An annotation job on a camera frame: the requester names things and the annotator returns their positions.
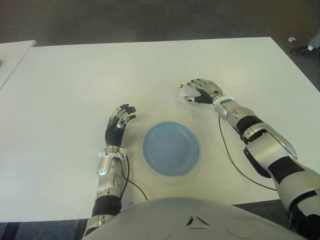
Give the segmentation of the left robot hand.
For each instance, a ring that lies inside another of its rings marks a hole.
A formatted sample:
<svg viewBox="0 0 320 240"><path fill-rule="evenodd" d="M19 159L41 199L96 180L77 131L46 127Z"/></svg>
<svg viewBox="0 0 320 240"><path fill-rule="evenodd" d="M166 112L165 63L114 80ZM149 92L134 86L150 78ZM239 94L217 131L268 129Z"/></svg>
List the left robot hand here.
<svg viewBox="0 0 320 240"><path fill-rule="evenodd" d="M126 126L136 118L135 112L136 108L129 104L123 104L114 110L105 130L106 146L121 147Z"/></svg>

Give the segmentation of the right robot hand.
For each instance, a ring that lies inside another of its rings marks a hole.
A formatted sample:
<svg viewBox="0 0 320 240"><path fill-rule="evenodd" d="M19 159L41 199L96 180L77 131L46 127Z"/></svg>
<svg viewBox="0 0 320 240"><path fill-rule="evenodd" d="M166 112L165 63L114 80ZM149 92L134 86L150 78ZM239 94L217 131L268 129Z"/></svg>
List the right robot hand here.
<svg viewBox="0 0 320 240"><path fill-rule="evenodd" d="M199 93L198 96L184 96L183 99L187 102L212 105L216 99L224 95L220 87L210 80L197 78L187 85Z"/></svg>

